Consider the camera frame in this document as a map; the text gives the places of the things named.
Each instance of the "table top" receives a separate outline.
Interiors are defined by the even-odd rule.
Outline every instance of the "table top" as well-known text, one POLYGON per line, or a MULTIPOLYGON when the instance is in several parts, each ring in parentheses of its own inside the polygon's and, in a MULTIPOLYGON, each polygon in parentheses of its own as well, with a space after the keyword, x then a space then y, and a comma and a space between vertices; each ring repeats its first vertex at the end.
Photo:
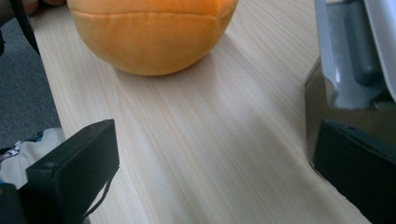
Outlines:
POLYGON ((116 122, 120 170, 92 223, 368 223, 309 165, 314 1, 240 0, 219 44, 164 77, 97 58, 67 6, 32 24, 66 137, 116 122))

